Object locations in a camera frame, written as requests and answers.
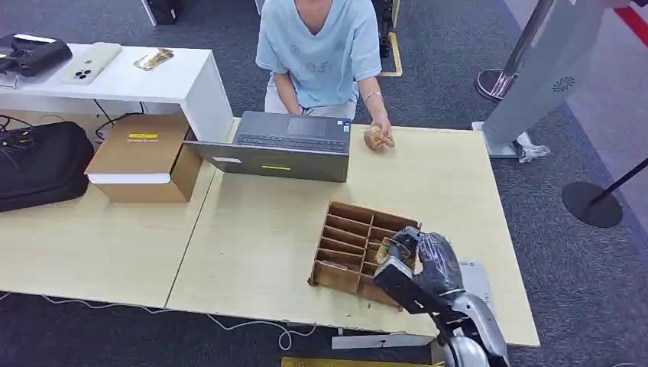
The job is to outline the person's left hand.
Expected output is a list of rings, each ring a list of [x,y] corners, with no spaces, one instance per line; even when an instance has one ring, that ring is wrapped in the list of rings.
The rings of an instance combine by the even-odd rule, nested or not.
[[[388,118],[373,119],[364,130],[364,142],[372,150],[394,148],[395,141]]]

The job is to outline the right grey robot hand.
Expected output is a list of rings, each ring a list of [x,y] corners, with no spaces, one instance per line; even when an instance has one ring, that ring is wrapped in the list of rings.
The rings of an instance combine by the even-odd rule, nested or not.
[[[449,303],[465,292],[461,268],[449,240],[437,232],[406,226],[390,240],[404,274],[426,293]]]

